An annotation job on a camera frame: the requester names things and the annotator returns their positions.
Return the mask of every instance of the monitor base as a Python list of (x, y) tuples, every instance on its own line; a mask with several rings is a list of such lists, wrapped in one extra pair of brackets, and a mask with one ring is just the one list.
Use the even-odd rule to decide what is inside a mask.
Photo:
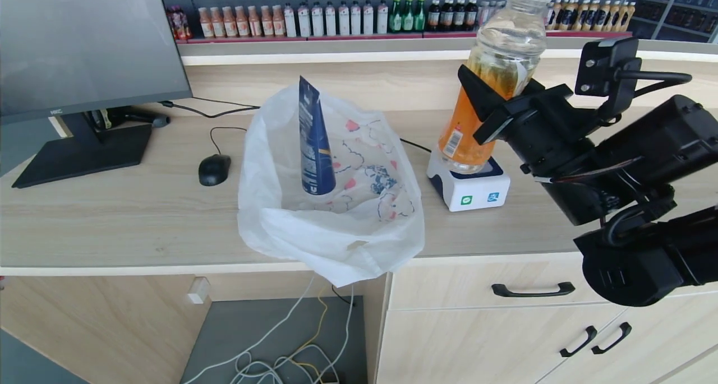
[(101, 144), (87, 147), (77, 138), (48, 141), (12, 185), (26, 188), (46, 182), (140, 164), (151, 125), (97, 133)]

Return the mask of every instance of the floor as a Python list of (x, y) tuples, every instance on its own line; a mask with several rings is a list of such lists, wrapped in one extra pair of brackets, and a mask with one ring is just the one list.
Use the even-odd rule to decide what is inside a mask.
[[(4, 175), (25, 161), (43, 146), (44, 142), (57, 138), (47, 120), (29, 121), (3, 125), (0, 129), (0, 175)], [(335, 358), (344, 343), (348, 305), (336, 297), (325, 300), (328, 311), (316, 343), (329, 358)], [(190, 356), (182, 382), (197, 374), (209, 364), (219, 363), (233, 357), (257, 341), (275, 323), (287, 314), (295, 300), (250, 300), (249, 302), (218, 302), (212, 305), (202, 326), (200, 336)], [(277, 328), (265, 343), (252, 351), (253, 359), (274, 360), (289, 354), (316, 332), (324, 307), (316, 299), (303, 300), (286, 323)], [(326, 361), (317, 354), (307, 353), (297, 358), (315, 364), (318, 369), (326, 367)], [(20, 341), (0, 332), (0, 382), (2, 384), (28, 384), (47, 382), (51, 384), (86, 384), (85, 381), (66, 371)], [(346, 350), (337, 362), (342, 384), (365, 384), (366, 353), (364, 352), (364, 324), (361, 298), (356, 299), (349, 322), (349, 340)], [(234, 376), (231, 364), (212, 369), (193, 384), (225, 384)], [(280, 369), (284, 384), (308, 382), (296, 367)], [(244, 380), (254, 384), (256, 380)]]

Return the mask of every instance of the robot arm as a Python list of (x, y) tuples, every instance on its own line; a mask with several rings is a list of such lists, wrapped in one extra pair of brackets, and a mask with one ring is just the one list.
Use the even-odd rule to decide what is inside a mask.
[[(590, 286), (610, 302), (644, 307), (677, 287), (718, 281), (718, 207), (655, 223), (676, 206), (671, 182), (718, 162), (718, 121), (674, 95), (595, 146), (587, 136), (620, 121), (633, 98), (691, 79), (642, 72), (637, 51), (633, 37), (584, 46), (576, 92), (608, 97), (596, 109), (573, 108), (567, 85), (531, 80), (507, 101), (465, 66), (459, 80), (482, 121), (474, 139), (506, 141), (574, 225), (600, 221), (574, 239)], [(660, 82), (636, 91), (637, 80)]]

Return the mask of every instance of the white plastic bag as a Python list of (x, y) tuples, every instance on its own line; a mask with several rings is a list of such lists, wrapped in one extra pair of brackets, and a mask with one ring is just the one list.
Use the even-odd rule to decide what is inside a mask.
[(321, 93), (337, 187), (302, 189), (298, 87), (254, 115), (239, 182), (239, 234), (250, 248), (302, 261), (337, 287), (395, 271), (424, 247), (421, 192), (384, 115)]

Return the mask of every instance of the monitor screen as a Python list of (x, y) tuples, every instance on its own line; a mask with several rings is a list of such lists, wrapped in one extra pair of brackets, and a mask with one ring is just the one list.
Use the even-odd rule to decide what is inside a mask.
[(192, 96), (162, 0), (0, 0), (3, 123)]

